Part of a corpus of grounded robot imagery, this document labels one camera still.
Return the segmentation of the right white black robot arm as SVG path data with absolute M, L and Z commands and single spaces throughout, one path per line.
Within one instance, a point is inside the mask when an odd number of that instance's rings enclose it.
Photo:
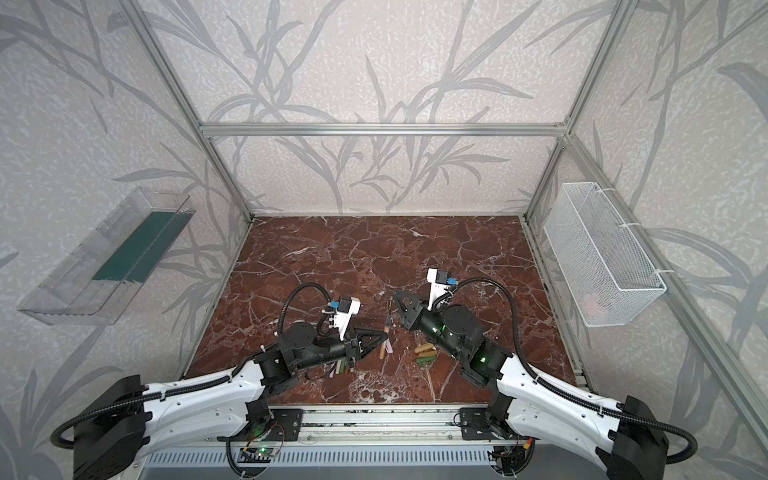
M 545 440 L 592 462 L 610 479 L 661 479 L 667 466 L 698 450 L 692 434 L 657 421 L 641 400 L 602 397 L 532 367 L 487 338 L 464 305 L 437 310 L 434 302 L 404 291 L 393 300 L 405 329 L 424 333 L 460 364 L 465 380 L 493 391 L 486 420 L 497 436 Z

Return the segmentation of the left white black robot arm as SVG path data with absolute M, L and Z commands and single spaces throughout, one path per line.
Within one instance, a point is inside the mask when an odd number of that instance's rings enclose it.
M 231 369 L 165 383 L 124 377 L 56 427 L 50 442 L 72 451 L 74 478 L 110 479 L 164 448 L 269 423 L 268 398 L 297 385 L 300 372 L 340 360 L 354 364 L 386 338 L 364 327 L 322 336 L 297 322 Z

